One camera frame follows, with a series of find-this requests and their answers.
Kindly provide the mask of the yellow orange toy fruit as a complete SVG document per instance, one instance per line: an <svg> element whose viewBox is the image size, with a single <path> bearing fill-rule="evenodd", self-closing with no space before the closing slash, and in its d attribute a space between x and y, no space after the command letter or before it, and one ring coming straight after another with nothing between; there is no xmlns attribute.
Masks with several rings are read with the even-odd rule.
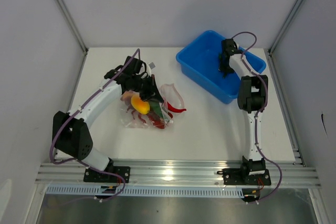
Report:
<svg viewBox="0 0 336 224"><path fill-rule="evenodd" d="M131 97L131 105L136 111L143 115L148 114L150 111L150 104L147 101L142 101L137 94Z"/></svg>

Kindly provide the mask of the red toy chili pepper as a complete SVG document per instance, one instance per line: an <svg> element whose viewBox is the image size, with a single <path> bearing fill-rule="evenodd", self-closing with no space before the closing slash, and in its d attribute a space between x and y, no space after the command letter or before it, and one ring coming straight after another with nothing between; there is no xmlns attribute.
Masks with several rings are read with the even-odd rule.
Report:
<svg viewBox="0 0 336 224"><path fill-rule="evenodd" d="M186 108L181 108L181 109L180 108L175 108L169 102L166 103L166 107L167 107L167 109L168 109L169 112L178 113L178 114L187 111Z"/></svg>

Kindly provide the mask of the clear zip top bag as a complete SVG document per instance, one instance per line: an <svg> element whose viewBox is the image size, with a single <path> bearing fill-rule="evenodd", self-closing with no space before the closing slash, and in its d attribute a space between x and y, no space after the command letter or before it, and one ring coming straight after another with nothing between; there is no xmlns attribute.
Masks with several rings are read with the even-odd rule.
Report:
<svg viewBox="0 0 336 224"><path fill-rule="evenodd" d="M120 121L123 126L163 130L173 124L176 115L187 111L184 100L173 83L161 85L159 92L163 98L162 103L143 102L138 93L125 92L120 98Z"/></svg>

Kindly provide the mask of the red toy lobster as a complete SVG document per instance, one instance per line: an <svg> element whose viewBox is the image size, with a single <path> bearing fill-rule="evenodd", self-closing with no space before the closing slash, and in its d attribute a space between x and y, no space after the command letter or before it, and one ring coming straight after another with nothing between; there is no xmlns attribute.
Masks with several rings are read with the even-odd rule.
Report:
<svg viewBox="0 0 336 224"><path fill-rule="evenodd" d="M122 121L125 127L129 128L156 128L164 130L173 123L173 114L163 111L162 116L157 115L155 112L150 111L148 114L143 115L129 106L125 111L125 116Z"/></svg>

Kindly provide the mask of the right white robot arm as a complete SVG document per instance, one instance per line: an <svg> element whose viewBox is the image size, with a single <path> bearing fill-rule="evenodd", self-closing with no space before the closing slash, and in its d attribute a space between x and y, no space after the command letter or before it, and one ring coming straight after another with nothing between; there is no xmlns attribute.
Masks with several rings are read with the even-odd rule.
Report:
<svg viewBox="0 0 336 224"><path fill-rule="evenodd" d="M244 51L231 40L222 41L222 52L219 54L219 71L223 77L235 73L240 79L237 104L245 113L249 126L249 153L243 157L240 169L236 174L246 183L251 184L259 175L266 173L266 162L261 154L261 121L262 113L268 100L268 77L259 75L246 59Z"/></svg>

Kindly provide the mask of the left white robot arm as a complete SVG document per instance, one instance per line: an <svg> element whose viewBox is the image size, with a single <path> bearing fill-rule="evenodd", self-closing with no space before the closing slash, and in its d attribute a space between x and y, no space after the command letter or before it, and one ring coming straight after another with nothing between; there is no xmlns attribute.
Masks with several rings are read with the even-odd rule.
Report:
<svg viewBox="0 0 336 224"><path fill-rule="evenodd" d="M68 112L57 112L53 118L52 144L49 151L54 164L54 150L70 156L71 160L84 163L95 169L95 175L108 182L114 176L113 161L98 151L90 134L90 127L96 118L116 99L127 91L134 91L143 102L159 102L161 97L151 73L151 67L139 58L128 56L123 65L108 71L97 90L78 108Z"/></svg>

